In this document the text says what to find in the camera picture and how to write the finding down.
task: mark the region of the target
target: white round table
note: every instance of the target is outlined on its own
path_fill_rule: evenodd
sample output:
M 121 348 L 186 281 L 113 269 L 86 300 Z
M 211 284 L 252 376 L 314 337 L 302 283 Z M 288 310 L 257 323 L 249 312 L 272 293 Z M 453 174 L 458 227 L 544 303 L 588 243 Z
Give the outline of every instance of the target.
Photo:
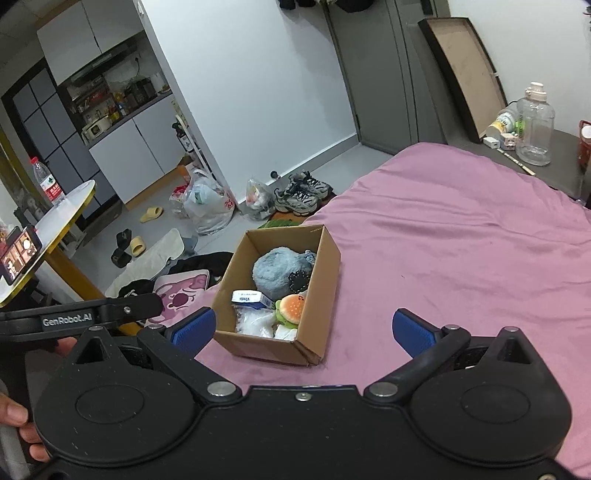
M 103 294 L 70 262 L 62 251 L 56 249 L 61 239 L 64 238 L 70 227 L 74 225 L 75 221 L 82 214 L 82 211 L 92 200 L 95 189 L 96 184 L 94 180 L 89 180 L 82 185 L 78 185 L 66 196 L 65 200 L 49 210 L 39 220 L 35 228 L 42 244 L 41 252 L 29 266 L 27 272 L 19 275 L 12 285 L 8 285 L 2 277 L 0 280 L 0 307 L 6 306 L 27 285 L 44 261 L 47 261 L 62 278 L 64 276 L 69 276 L 70 278 L 75 277 L 74 281 L 68 281 L 66 278 L 64 280 L 84 300 L 103 297 Z

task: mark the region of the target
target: yellow slipper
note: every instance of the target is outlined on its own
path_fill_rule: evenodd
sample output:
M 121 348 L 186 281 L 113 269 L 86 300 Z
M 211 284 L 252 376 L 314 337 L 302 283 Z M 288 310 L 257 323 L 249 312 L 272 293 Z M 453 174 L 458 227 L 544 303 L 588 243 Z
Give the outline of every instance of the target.
M 132 238 L 129 246 L 131 247 L 131 254 L 136 258 L 146 251 L 146 244 L 140 236 Z
M 141 223 L 149 222 L 150 220 L 154 220 L 162 215 L 164 209 L 162 207 L 150 207 L 146 210 L 146 213 L 141 216 L 139 221 Z

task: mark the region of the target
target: blue gripper pad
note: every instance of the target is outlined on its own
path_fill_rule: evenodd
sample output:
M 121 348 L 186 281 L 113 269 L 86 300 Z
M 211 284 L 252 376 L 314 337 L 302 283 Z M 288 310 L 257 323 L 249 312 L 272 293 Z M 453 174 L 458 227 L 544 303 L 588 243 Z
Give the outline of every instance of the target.
M 215 312 L 209 307 L 202 307 L 168 327 L 165 335 L 176 348 L 193 357 L 209 343 L 215 331 Z
M 398 344 L 414 358 L 435 345 L 440 330 L 407 309 L 398 309 L 392 319 L 392 332 Z

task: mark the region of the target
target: plastic bottle cap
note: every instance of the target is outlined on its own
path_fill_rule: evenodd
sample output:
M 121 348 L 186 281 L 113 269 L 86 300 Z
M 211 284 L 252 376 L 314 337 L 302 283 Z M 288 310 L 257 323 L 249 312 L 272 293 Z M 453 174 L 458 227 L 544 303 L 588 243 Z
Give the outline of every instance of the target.
M 539 82 L 531 82 L 530 86 L 525 90 L 525 96 L 528 99 L 536 100 L 537 102 L 545 102 L 548 100 L 548 93 L 544 91 L 544 84 Z

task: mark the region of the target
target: black slipper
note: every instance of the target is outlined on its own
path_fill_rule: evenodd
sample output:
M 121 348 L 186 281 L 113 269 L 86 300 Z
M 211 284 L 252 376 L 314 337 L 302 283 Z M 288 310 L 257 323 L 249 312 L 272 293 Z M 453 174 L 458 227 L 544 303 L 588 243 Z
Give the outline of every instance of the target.
M 122 232 L 119 232 L 117 234 L 117 246 L 121 250 L 125 250 L 127 247 L 129 247 L 130 243 L 131 243 L 131 230 L 129 228 L 126 228 L 125 230 L 123 230 Z
M 116 267 L 123 268 L 129 262 L 131 262 L 131 255 L 129 255 L 123 249 L 116 248 L 113 252 L 113 255 L 111 255 L 111 261 Z

